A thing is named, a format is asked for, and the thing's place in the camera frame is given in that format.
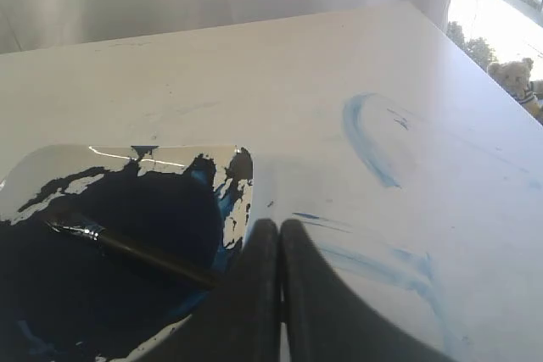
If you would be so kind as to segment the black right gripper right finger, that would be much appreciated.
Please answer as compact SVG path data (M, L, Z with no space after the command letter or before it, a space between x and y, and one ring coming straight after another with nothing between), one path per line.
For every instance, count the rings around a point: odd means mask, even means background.
M449 361L359 298L303 224L280 226L280 272L292 361Z

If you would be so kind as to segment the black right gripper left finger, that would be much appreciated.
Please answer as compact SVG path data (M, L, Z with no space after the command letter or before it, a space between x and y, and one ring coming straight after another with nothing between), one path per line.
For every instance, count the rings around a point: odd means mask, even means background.
M241 255L179 329L138 361L278 361L278 229L257 220Z

